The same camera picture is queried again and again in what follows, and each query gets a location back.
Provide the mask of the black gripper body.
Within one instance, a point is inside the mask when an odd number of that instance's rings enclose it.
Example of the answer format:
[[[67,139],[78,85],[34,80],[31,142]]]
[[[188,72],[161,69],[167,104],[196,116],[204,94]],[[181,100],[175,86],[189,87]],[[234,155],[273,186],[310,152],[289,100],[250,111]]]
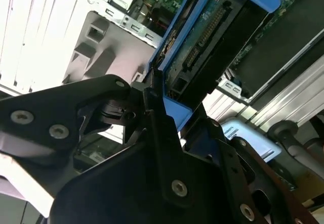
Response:
[[[199,156],[177,138],[149,138],[69,182],[50,223],[219,223],[229,216],[222,168],[228,145],[203,141]]]

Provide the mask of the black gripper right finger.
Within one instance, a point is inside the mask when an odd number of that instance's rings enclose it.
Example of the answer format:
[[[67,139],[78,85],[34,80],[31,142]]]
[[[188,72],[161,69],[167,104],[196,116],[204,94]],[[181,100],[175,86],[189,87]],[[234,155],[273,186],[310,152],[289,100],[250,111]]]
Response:
[[[251,145],[228,140],[221,125],[199,105],[183,130],[191,154],[212,161],[221,171],[228,204],[222,223],[315,223]]]

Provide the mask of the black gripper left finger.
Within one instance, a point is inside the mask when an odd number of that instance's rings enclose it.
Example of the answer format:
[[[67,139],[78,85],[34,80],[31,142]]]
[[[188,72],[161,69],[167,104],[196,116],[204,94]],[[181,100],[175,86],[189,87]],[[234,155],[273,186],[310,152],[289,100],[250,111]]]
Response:
[[[85,137],[113,124],[125,129],[123,150],[149,138],[179,140],[164,105],[161,71],[152,69],[142,89],[105,75],[4,99],[1,151],[32,169],[62,170]]]

